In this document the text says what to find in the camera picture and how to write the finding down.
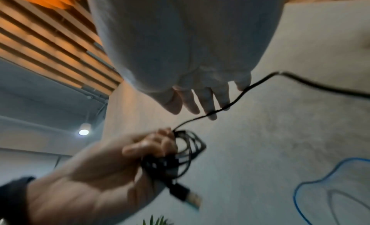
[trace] ceiling light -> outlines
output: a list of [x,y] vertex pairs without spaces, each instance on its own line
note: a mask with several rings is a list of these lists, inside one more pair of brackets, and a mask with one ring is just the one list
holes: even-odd
[[90,133],[91,131],[91,124],[89,123],[83,123],[81,124],[80,130],[78,131],[78,134],[81,136],[86,136]]

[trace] wire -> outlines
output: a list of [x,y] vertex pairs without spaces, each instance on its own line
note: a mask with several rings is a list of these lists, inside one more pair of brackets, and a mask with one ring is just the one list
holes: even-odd
[[370,163],[370,159],[367,159],[367,158],[345,158],[344,160],[340,161],[335,167],[334,169],[331,170],[331,172],[329,172],[326,176],[324,176],[323,178],[319,179],[319,180],[314,180],[314,181],[306,181],[306,182],[302,182],[300,183],[294,190],[294,193],[293,193],[293,202],[294,202],[294,206],[296,207],[296,210],[298,211],[298,213],[300,214],[300,216],[309,224],[309,225],[312,225],[312,223],[306,218],[306,216],[302,213],[301,209],[299,208],[298,206],[298,203],[297,203],[297,194],[298,194],[298,190],[304,186],[304,185],[311,185],[311,184],[316,184],[316,183],[322,183],[324,181],[326,181],[329,177],[331,177],[343,164],[345,163],[348,163],[348,162],[351,162],[351,161],[364,161],[364,162],[368,162]]
[[[232,101],[230,104],[224,106],[223,108],[221,108],[219,110],[212,111],[212,112],[210,112],[206,115],[199,116],[197,118],[187,120],[187,121],[181,123],[180,125],[178,125],[177,127],[175,127],[173,129],[173,133],[175,134],[176,138],[183,139],[186,142],[187,146],[186,146],[185,150],[183,150],[183,151],[181,151],[181,152],[179,152],[175,155],[169,155],[169,156],[165,156],[165,157],[161,157],[161,158],[155,158],[153,156],[146,156],[146,157],[143,158],[143,160],[141,162],[141,166],[148,172],[148,174],[153,179],[158,179],[158,180],[162,181],[163,183],[165,183],[165,185],[170,189],[171,194],[174,195],[175,197],[179,198],[180,200],[184,201],[183,199],[186,198],[188,195],[194,196],[194,193],[190,192],[189,189],[184,188],[181,185],[179,186],[178,184],[175,184],[173,181],[180,178],[181,176],[183,176],[188,171],[188,169],[190,168],[190,164],[191,164],[192,160],[194,160],[201,152],[203,152],[206,149],[206,144],[195,133],[193,133],[189,130],[180,130],[179,131],[178,129],[180,127],[182,127],[183,125],[187,124],[187,123],[190,123],[190,122],[193,122],[193,121],[196,121],[196,120],[199,120],[199,119],[203,119],[205,117],[208,117],[208,116],[211,116],[211,115],[216,114],[218,112],[226,110],[227,108],[229,108],[229,107],[233,106],[235,103],[237,103],[248,91],[250,91],[251,89],[253,89],[253,88],[255,88],[255,87],[257,87],[257,86],[259,86],[263,83],[265,83],[266,81],[268,81],[269,79],[271,79],[274,76],[283,76],[283,77],[292,79],[296,82],[302,83],[302,84],[304,84],[308,87],[318,89],[318,90],[321,90],[321,91],[331,92],[331,93],[345,95],[345,96],[352,96],[352,97],[356,97],[356,98],[370,99],[370,94],[365,93],[365,92],[360,92],[360,91],[351,90],[351,89],[343,89],[343,88],[338,88],[338,87],[334,87],[334,86],[324,85],[324,84],[321,84],[321,83],[317,83],[317,82],[305,79],[305,78],[300,77],[298,75],[295,75],[291,72],[285,72],[285,71],[272,72],[269,75],[267,75],[266,77],[257,81],[256,83],[254,83],[254,84],[250,85],[249,87],[245,88],[234,101]],[[307,218],[300,211],[300,209],[297,205],[296,199],[295,199],[298,189],[302,185],[305,185],[305,184],[319,183],[319,182],[322,182],[323,180],[326,180],[327,178],[330,177],[330,175],[332,175],[346,161],[348,161],[348,160],[343,160],[342,162],[340,162],[337,165],[337,167],[331,173],[329,173],[328,176],[324,177],[323,179],[313,181],[313,182],[303,182],[303,183],[299,184],[298,187],[296,188],[296,190],[294,191],[294,196],[293,196],[294,205],[296,206],[296,209],[298,210],[299,214],[302,216],[302,218],[308,224],[311,225],[311,223],[307,220]],[[176,169],[178,169],[182,165],[185,165],[185,169],[183,171],[181,171],[180,173],[178,173]],[[176,173],[172,173],[172,174],[168,173],[171,170],[172,171],[176,170]],[[193,205],[194,204],[199,205],[200,204],[200,203],[198,203],[199,198],[198,198],[197,195],[195,195],[195,197],[197,197],[196,198],[197,203],[192,203],[192,204]]]

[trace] black cable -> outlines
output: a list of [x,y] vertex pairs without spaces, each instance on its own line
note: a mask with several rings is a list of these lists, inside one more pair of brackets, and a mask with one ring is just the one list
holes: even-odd
[[[216,111],[212,111],[206,115],[199,116],[194,119],[190,119],[188,121],[185,121],[175,127],[173,129],[173,133],[175,134],[176,138],[183,139],[187,146],[185,150],[175,154],[170,155],[162,158],[156,158],[153,156],[147,156],[143,158],[142,160],[142,167],[148,172],[148,174],[153,178],[160,180],[166,184],[166,186],[170,189],[170,193],[174,195],[175,197],[179,198],[182,201],[186,201],[190,203],[191,205],[199,208],[201,199],[198,195],[192,193],[189,189],[185,188],[184,186],[174,183],[173,181],[183,176],[189,169],[190,164],[193,159],[195,159],[201,152],[203,152],[206,149],[206,144],[193,132],[188,130],[181,130],[178,131],[180,127],[183,125],[203,119],[205,117],[211,116],[213,114],[216,114],[218,112],[221,112],[223,110],[226,110],[227,108],[233,106],[235,103],[237,103],[242,96],[244,96],[248,91],[251,89],[263,84],[264,82],[268,81],[274,76],[284,76],[289,79],[295,80],[299,83],[302,83],[306,86],[309,86],[314,89],[326,91],[326,92],[332,92],[335,94],[340,95],[346,95],[346,96],[353,96],[357,98],[365,98],[370,99],[370,94],[360,91],[355,91],[351,89],[342,89],[334,86],[327,86],[324,84],[320,84],[314,81],[307,80],[305,78],[302,78],[298,75],[295,75],[291,72],[272,72],[263,79],[257,81],[256,83],[250,85],[249,87],[245,88],[240,95],[230,104],[224,106],[221,109],[218,109]],[[177,172],[176,169],[178,169],[180,166],[185,165],[185,169],[181,171],[180,173]]]

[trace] blue cable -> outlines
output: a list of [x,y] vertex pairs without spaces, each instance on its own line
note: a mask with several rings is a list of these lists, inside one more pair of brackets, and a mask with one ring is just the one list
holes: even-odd
[[312,225],[312,223],[306,218],[306,216],[304,216],[304,214],[302,213],[302,211],[300,210],[298,204],[297,204],[297,193],[298,193],[298,190],[303,186],[303,185],[311,185],[311,184],[315,184],[315,183],[321,183],[325,180],[327,180],[330,176],[332,176],[343,164],[347,163],[347,162],[350,162],[350,161],[363,161],[363,162],[369,162],[370,163],[370,159],[367,159],[367,158],[345,158],[344,160],[340,161],[335,167],[334,169],[329,172],[329,174],[327,174],[326,176],[324,176],[323,178],[319,179],[319,180],[315,180],[315,181],[306,181],[306,182],[302,182],[300,183],[296,189],[294,190],[294,193],[293,193],[293,202],[294,202],[294,206],[296,207],[296,210],[298,211],[298,213],[300,214],[300,216],[309,224],[309,225]]

